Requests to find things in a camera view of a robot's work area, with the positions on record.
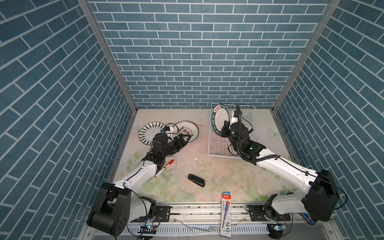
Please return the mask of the blue striped white plate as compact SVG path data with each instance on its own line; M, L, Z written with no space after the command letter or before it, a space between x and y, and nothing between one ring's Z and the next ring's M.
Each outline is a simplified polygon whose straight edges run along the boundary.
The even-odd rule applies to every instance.
M144 125L139 131L140 142L144 145L151 146L155 135L161 133L164 127L165 125L160 122L151 122Z

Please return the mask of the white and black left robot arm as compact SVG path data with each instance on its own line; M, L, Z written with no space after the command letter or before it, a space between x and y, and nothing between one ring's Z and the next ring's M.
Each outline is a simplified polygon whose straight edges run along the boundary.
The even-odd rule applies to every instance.
M191 137L179 134L171 138L165 133L156 134L141 165L121 180L100 186L87 218L87 226L118 237L129 222L152 220L156 215L156 201L139 197L132 202L132 196L145 182L155 177L164 167L166 158L178 153Z

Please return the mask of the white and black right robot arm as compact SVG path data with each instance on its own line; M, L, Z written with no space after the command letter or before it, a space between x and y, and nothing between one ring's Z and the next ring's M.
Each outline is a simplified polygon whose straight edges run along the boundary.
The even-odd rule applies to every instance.
M300 190L298 194L271 195L263 207L267 219L274 221L285 214L308 214L315 222L330 220L340 199L339 188L330 172L308 169L273 153L252 141L248 128L241 122L224 121L220 135L229 139L242 160L283 177Z

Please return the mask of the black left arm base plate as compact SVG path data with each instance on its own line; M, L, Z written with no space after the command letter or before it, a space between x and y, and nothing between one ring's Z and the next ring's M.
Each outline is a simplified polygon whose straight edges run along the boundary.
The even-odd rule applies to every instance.
M170 206L157 206L146 208L143 205L137 205L131 208L129 223L162 223L169 222L170 219Z

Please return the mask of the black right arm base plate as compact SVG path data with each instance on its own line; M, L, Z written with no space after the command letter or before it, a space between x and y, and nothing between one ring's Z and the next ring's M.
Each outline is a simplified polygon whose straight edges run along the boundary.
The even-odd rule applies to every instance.
M290 221L291 215L284 214L279 215L271 207L265 207L263 205L247 205L246 211L249 213L251 221Z

